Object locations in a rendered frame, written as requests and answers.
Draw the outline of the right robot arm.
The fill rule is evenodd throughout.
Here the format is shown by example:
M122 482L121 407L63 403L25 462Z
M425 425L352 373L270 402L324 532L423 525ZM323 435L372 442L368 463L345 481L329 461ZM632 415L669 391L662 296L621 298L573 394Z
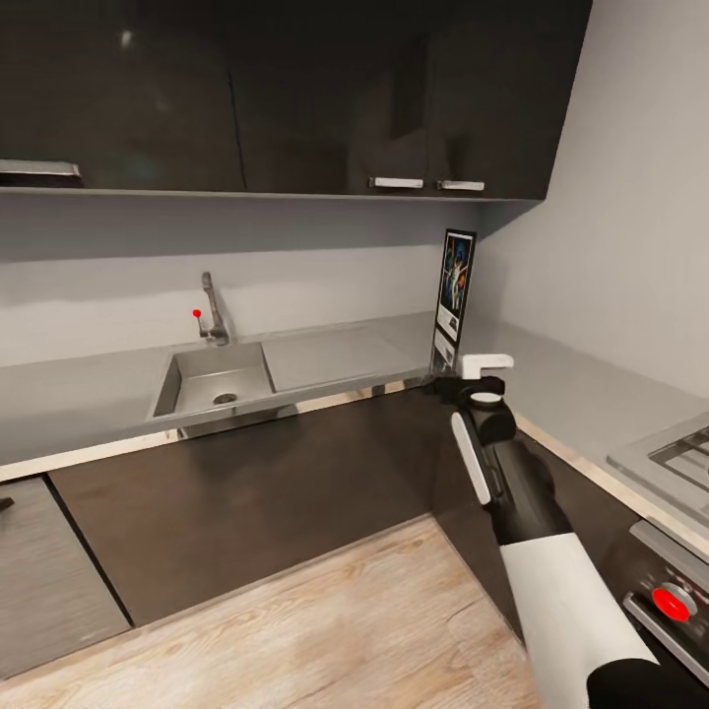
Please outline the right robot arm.
M490 516L545 709L709 709L709 686L663 667L629 623L556 501L553 473L515 438L509 354L465 354L432 393Z

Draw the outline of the poster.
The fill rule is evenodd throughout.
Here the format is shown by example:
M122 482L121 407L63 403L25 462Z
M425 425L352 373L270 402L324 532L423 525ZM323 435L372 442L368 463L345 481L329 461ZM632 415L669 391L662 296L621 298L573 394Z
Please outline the poster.
M446 228L435 323L460 346L477 233Z

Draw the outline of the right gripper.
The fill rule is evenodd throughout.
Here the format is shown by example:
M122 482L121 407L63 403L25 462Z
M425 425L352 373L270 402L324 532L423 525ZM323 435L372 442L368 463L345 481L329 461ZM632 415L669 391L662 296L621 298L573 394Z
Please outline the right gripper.
M432 381L432 393L440 396L442 405L458 405L460 395L470 387L491 389L499 396L503 394L503 382L498 377L482 376L479 380L465 380L462 377L436 377Z

